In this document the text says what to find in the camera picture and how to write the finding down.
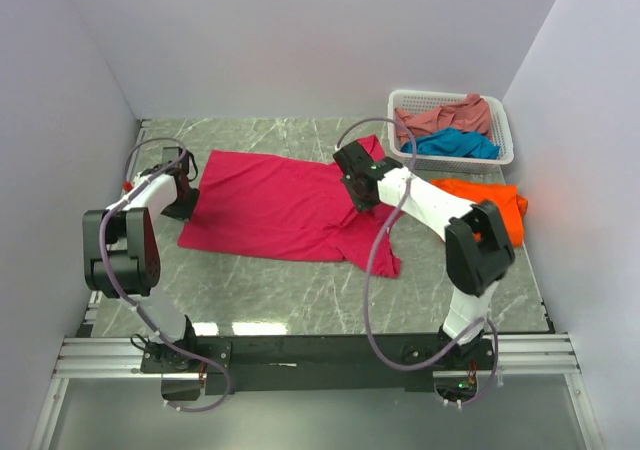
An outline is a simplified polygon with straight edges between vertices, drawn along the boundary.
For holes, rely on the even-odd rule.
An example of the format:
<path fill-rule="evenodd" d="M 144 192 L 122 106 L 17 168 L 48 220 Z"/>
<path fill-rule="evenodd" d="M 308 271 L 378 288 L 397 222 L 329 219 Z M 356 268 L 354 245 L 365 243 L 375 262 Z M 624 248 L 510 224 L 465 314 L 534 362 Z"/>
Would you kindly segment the magenta pink t-shirt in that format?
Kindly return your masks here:
<path fill-rule="evenodd" d="M 178 238 L 193 250 L 366 267 L 373 241 L 391 214 L 381 204 L 358 212 L 334 163 L 214 150 L 200 196 Z M 396 278 L 401 260 L 383 237 L 376 276 Z"/>

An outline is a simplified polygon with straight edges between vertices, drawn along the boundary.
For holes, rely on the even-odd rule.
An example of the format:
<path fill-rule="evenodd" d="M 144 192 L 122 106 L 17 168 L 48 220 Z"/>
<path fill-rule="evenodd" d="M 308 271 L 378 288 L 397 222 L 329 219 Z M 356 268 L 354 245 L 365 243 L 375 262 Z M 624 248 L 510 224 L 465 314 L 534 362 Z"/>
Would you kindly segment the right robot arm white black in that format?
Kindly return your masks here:
<path fill-rule="evenodd" d="M 474 203 L 451 195 L 412 172 L 410 165 L 386 157 L 376 161 L 358 141 L 334 153 L 345 185 L 358 211 L 381 204 L 392 208 L 378 231 L 365 267 L 363 314 L 367 340 L 378 359 L 402 371 L 428 368 L 439 360 L 460 369 L 474 356 L 485 327 L 492 328 L 488 312 L 500 281 L 515 260 L 515 252 L 499 208 L 491 201 Z M 454 286 L 449 311 L 441 326 L 446 339 L 439 351 L 419 363 L 390 360 L 377 345 L 369 317 L 369 287 L 378 247 L 400 213 L 432 230 L 445 244 L 445 267 Z"/>

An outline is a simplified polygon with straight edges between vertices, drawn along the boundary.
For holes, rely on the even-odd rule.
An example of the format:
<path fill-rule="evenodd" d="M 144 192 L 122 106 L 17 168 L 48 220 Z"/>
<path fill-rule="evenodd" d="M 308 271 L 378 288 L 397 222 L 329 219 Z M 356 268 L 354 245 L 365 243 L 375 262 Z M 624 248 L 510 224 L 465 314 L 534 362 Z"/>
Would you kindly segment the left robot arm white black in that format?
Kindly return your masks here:
<path fill-rule="evenodd" d="M 186 372 L 198 366 L 200 348 L 191 320 L 160 287 L 154 221 L 160 216 L 189 221 L 199 190 L 189 175 L 197 168 L 193 154 L 170 141 L 158 164 L 125 183 L 119 200 L 83 215 L 84 277 L 90 289 L 120 300 L 144 322 L 148 335 L 134 335 L 131 343 L 142 344 L 145 363 Z"/>

